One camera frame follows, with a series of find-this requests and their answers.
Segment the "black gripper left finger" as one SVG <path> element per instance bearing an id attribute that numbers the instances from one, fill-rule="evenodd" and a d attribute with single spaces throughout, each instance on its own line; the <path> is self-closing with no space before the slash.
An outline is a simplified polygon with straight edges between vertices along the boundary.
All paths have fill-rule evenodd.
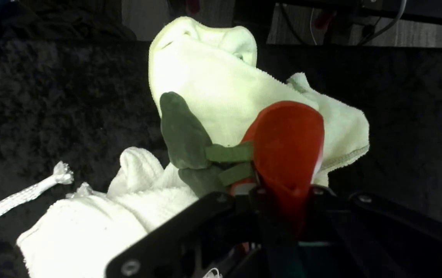
<path id="1" fill-rule="evenodd" d="M 255 237 L 251 199 L 210 193 L 116 254 L 105 278 L 244 278 Z"/>

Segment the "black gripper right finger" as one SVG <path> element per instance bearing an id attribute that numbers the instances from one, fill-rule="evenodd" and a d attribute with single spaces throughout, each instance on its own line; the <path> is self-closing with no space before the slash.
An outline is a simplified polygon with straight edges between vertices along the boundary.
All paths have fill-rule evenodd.
<path id="1" fill-rule="evenodd" d="M 377 194 L 314 187 L 303 262 L 309 278 L 442 278 L 442 222 Z"/>

